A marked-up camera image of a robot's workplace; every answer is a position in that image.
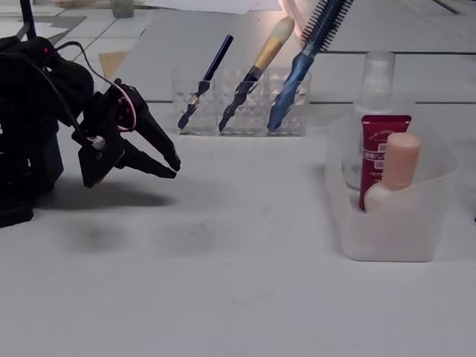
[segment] floor tile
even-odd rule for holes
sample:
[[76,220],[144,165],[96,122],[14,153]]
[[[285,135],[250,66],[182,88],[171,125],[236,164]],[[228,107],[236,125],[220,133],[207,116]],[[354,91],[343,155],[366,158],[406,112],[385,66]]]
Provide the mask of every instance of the floor tile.
[[76,26],[66,37],[99,37],[109,26],[114,23],[114,19],[90,20],[86,19]]
[[86,50],[88,58],[92,61],[99,60],[99,54],[110,52],[129,51],[137,39],[103,39],[99,38]]
[[103,35],[101,35],[101,38],[120,37],[138,39],[151,21],[152,19],[117,20],[105,33],[103,33]]
[[108,20],[114,19],[111,9],[71,9],[60,16],[86,16],[88,20]]
[[[153,19],[156,9],[135,9],[134,19]],[[114,19],[111,9],[71,9],[60,16],[86,16],[88,20],[108,20]]]
[[[68,41],[78,41],[81,45],[83,45],[84,49],[87,49],[87,47],[94,41],[94,39],[86,37],[70,37],[67,39],[64,38],[57,43],[56,47],[61,46],[62,44]],[[60,50],[59,54],[61,55],[61,57],[72,61],[81,54],[81,50],[76,46],[71,46]]]

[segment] red tube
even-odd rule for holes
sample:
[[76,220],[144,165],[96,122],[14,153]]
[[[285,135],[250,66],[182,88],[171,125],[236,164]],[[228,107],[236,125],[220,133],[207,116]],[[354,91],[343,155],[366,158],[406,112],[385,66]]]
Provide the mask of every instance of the red tube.
[[365,210],[365,193],[382,180],[388,136],[394,132],[406,132],[410,122],[410,115],[365,115],[362,118],[364,156],[358,201],[362,210]]

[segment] translucent plastic container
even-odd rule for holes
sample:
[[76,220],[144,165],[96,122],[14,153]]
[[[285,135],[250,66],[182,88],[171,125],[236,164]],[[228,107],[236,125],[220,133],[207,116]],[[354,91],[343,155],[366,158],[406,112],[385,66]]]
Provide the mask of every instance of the translucent plastic container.
[[[267,125],[271,106],[283,89],[288,68],[269,68],[260,80],[252,83],[246,101],[237,108],[222,132],[218,130],[223,112],[234,100],[235,90],[245,77],[244,68],[222,69],[210,82],[210,89],[200,97],[196,112],[190,116],[181,135],[212,136],[303,136],[306,134],[306,110],[309,106],[310,74],[297,88],[295,103],[284,118],[280,128],[270,132]],[[187,104],[198,89],[198,76],[174,71],[172,75],[173,104],[176,121],[187,111]]]
[[116,19],[134,17],[134,0],[111,0],[111,9]]
[[331,124],[326,186],[344,253],[354,260],[428,262],[440,240],[459,162],[431,125],[414,118],[409,132],[422,140],[414,185],[382,200],[379,209],[358,209],[358,191],[347,188],[341,162],[349,127]]

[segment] pink bottle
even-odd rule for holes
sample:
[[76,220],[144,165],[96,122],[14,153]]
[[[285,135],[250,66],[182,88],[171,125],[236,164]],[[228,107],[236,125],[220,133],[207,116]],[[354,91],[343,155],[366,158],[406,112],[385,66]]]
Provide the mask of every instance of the pink bottle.
[[421,140],[407,132],[395,132],[388,136],[382,181],[365,194],[367,212],[377,210],[380,201],[392,192],[411,186],[421,146]]

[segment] black cable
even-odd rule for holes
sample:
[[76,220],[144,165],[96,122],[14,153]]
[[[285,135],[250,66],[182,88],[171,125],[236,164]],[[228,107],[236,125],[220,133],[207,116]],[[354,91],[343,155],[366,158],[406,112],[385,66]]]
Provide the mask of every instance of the black cable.
[[94,68],[92,68],[91,63],[89,63],[88,56],[86,56],[86,51],[85,51],[83,45],[81,45],[78,41],[68,41],[68,42],[63,43],[61,46],[59,46],[58,48],[55,49],[55,51],[49,56],[49,58],[46,60],[46,62],[50,58],[52,58],[52,56],[57,54],[59,51],[61,51],[64,48],[70,47],[70,46],[76,46],[81,50],[81,52],[83,53],[83,57],[86,60],[86,64],[88,65],[88,67],[89,67],[89,69],[91,70],[92,73],[96,74],[100,79],[104,80],[105,82],[107,82],[107,83],[109,82],[104,76],[101,76],[99,73],[97,73],[95,71]]
[[82,131],[79,123],[77,122],[76,118],[74,117],[73,113],[69,110],[68,104],[65,102],[65,98],[61,95],[61,93],[58,92],[58,89],[56,86],[51,82],[51,80],[48,78],[48,76],[43,72],[42,69],[37,67],[30,59],[28,59],[25,56],[22,56],[21,54],[6,54],[6,53],[0,53],[0,57],[7,57],[15,60],[21,60],[24,63],[28,64],[31,68],[34,69],[39,75],[43,78],[43,80],[46,81],[48,86],[52,89],[53,93],[56,95],[59,103],[61,104],[61,107],[63,108],[66,116],[68,117],[69,121],[71,122],[71,125],[74,127],[74,129],[77,131],[79,135],[79,140],[82,144],[89,144],[88,138],[86,137],[85,133]]

